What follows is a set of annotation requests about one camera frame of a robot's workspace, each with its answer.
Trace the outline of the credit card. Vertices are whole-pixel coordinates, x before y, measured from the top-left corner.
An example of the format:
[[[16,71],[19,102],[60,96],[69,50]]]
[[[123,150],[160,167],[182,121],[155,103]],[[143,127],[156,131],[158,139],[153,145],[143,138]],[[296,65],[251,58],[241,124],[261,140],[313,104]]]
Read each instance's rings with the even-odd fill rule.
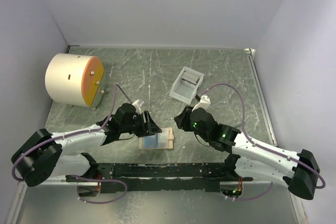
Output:
[[[168,132],[162,132],[155,135],[155,147],[168,148],[170,144],[170,134]]]

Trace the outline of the beige leather card holder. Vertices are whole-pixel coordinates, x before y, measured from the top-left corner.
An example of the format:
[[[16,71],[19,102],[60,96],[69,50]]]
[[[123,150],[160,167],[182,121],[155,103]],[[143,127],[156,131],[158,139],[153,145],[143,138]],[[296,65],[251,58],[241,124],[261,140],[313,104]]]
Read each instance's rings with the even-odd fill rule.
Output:
[[[170,150],[173,149],[174,134],[172,127],[162,128],[161,133],[139,138],[140,150]]]

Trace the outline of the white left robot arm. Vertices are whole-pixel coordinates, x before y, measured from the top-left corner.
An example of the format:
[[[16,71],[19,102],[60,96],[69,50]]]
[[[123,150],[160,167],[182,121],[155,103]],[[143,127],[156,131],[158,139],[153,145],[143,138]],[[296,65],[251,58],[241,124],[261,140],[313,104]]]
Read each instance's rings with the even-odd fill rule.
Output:
[[[98,163],[88,153],[76,151],[105,146],[118,141],[121,134],[138,138],[161,133],[148,111],[136,103],[124,103],[102,121],[77,131],[50,133],[36,131],[12,156],[12,176],[34,187],[50,177],[79,177],[87,182],[98,178]]]

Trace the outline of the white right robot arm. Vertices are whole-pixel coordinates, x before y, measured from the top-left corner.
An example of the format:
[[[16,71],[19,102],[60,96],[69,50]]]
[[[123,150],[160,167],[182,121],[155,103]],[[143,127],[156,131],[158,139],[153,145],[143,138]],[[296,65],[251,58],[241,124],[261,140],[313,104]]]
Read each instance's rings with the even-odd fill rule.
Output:
[[[227,180],[252,177],[282,185],[301,199],[314,198],[320,168],[311,151],[288,151],[245,136],[237,128],[216,122],[206,111],[209,105],[204,95],[196,106],[187,105],[174,121],[179,129],[196,134],[236,159],[223,167]]]

